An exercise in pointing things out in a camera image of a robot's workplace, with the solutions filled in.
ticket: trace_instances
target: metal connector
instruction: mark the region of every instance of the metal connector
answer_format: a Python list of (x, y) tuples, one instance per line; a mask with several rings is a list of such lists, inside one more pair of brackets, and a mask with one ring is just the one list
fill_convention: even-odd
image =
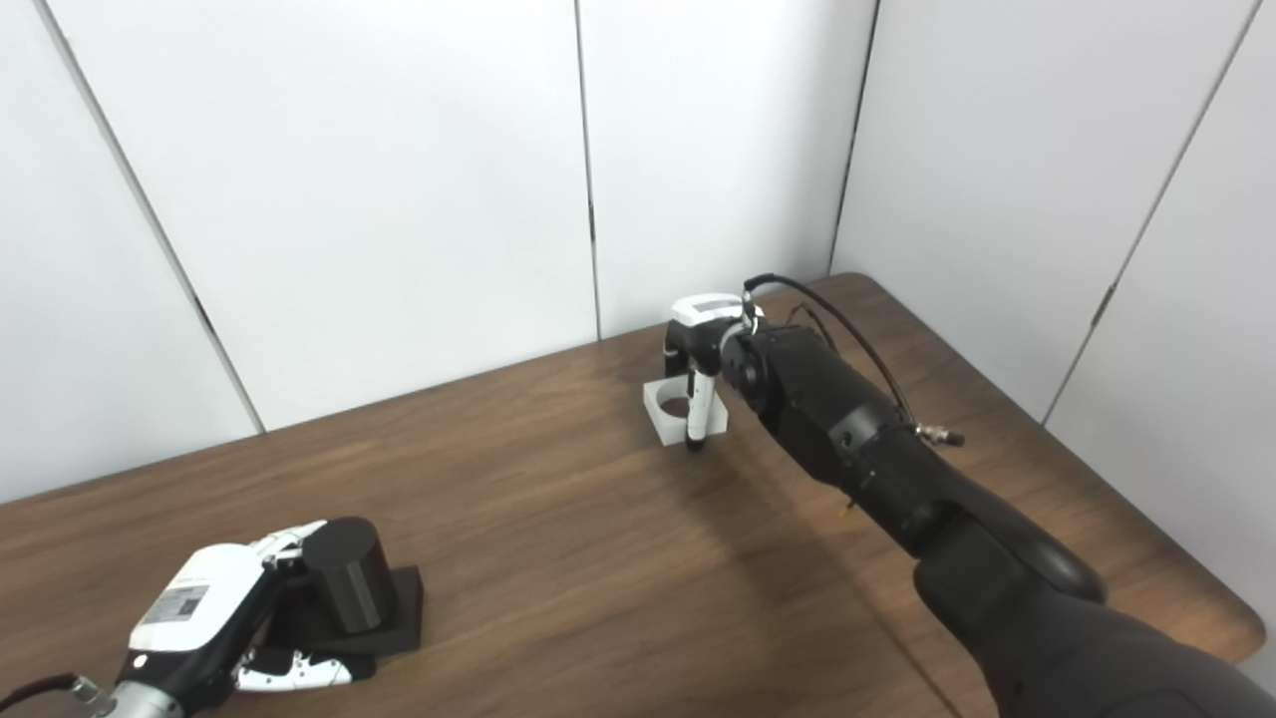
[(84, 676), (77, 676), (75, 682), (71, 684), (70, 694), (80, 703), (88, 704), (93, 703), (97, 700), (97, 696), (102, 695), (102, 689)]
[(914, 432), (931, 446), (965, 446), (966, 437), (957, 432), (951, 432), (944, 427), (928, 427), (917, 425)]

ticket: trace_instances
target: label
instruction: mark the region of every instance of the label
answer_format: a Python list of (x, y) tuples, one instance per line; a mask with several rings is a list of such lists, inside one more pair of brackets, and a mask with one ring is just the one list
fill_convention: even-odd
[(208, 584), (168, 589), (160, 594), (160, 598), (151, 606), (151, 611), (147, 611), (147, 615), (142, 617), (142, 625), (190, 621), (205, 593), (208, 593)]

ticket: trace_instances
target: black cylinder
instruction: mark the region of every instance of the black cylinder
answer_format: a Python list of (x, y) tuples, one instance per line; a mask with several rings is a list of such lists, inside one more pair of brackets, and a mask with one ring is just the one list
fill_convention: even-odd
[(394, 613), (394, 584), (376, 528), (367, 519), (328, 522), (306, 538), (301, 560), (333, 625), (343, 634), (380, 626)]

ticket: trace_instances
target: cable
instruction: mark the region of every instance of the cable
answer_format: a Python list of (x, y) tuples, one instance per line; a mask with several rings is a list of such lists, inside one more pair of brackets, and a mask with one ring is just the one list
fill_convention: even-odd
[(810, 307), (810, 304), (803, 301), (796, 306), (794, 306), (792, 310), (789, 311), (789, 318), (785, 319), (785, 325), (787, 326), (794, 321), (794, 316), (798, 314), (799, 309), (806, 311), (806, 315), (810, 316), (813, 321), (815, 321), (817, 326), (819, 326), (819, 333), (823, 334), (824, 343), (827, 343), (828, 347), (833, 349), (833, 353), (838, 353), (837, 343), (833, 342), (833, 334), (828, 333), (828, 326), (824, 325), (824, 320), (819, 318), (819, 314), (817, 314), (814, 309)]
[(860, 333), (860, 329), (857, 329), (855, 324), (852, 324), (851, 320), (846, 318), (846, 314), (842, 314), (837, 309), (837, 306), (833, 306), (827, 298), (817, 293), (813, 288), (808, 287), (806, 284), (801, 283), (798, 279), (791, 279), (781, 274), (766, 273), (766, 274), (758, 274), (750, 279), (745, 279), (744, 291), (752, 293), (753, 289), (758, 288), (764, 283), (782, 283), (785, 286), (796, 288), (801, 293), (805, 293), (808, 298), (810, 298), (815, 304), (819, 304), (822, 309), (832, 314), (833, 318), (837, 319), (840, 324), (846, 326), (846, 330), (851, 332), (851, 335), (855, 337), (855, 341), (864, 347), (864, 352), (869, 355), (869, 358), (872, 358), (873, 365), (878, 369), (878, 372), (880, 372), (882, 379), (884, 379), (887, 386), (891, 388), (891, 394), (894, 397), (894, 403), (900, 407), (900, 412), (903, 414), (903, 420), (910, 425), (917, 423), (917, 421), (912, 416), (912, 408), (909, 407), (909, 400), (905, 399), (903, 397), (903, 389), (900, 388), (900, 383), (894, 381), (894, 375), (891, 374), (891, 370), (886, 366), (886, 362), (883, 361), (882, 356), (877, 352), (875, 348), (873, 348), (873, 344), (869, 343), (869, 339), (866, 339), (864, 334)]
[(77, 676), (75, 673), (48, 676), (47, 678), (40, 678), (38, 681), (32, 681), (20, 686), (5, 696), (0, 700), (0, 712), (11, 708), (31, 696), (51, 691), (70, 691), (75, 695), (75, 698), (88, 703), (97, 696), (97, 685), (83, 676)]

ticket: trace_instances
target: wood grain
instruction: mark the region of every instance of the wood grain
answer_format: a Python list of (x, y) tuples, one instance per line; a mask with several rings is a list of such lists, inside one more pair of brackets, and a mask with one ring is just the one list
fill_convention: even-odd
[[(1118, 608), (1226, 659), (1257, 649), (1248, 607), (880, 287), (818, 286), (923, 421), (967, 434), (947, 458), (1094, 562)], [(422, 569), (425, 648), (365, 684), (236, 696), (223, 714), (994, 715), (909, 559), (838, 518), (838, 495), (743, 404), (727, 398), (731, 429), (701, 455), (660, 446), (641, 402), (660, 330), (0, 506), (0, 690), (66, 670), (106, 681), (191, 551), (353, 514), (392, 565)]]

